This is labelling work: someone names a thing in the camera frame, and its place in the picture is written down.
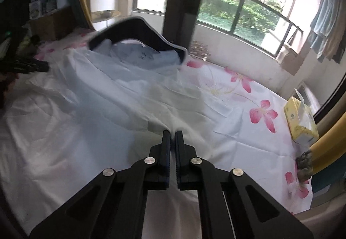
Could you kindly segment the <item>person left hand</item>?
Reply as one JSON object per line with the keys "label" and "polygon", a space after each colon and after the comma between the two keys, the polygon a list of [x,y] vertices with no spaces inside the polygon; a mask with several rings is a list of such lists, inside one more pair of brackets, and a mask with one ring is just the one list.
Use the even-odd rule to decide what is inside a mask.
{"label": "person left hand", "polygon": [[8,93],[13,89],[19,74],[9,73],[7,75],[1,74],[1,93],[0,93],[0,108],[3,109]]}

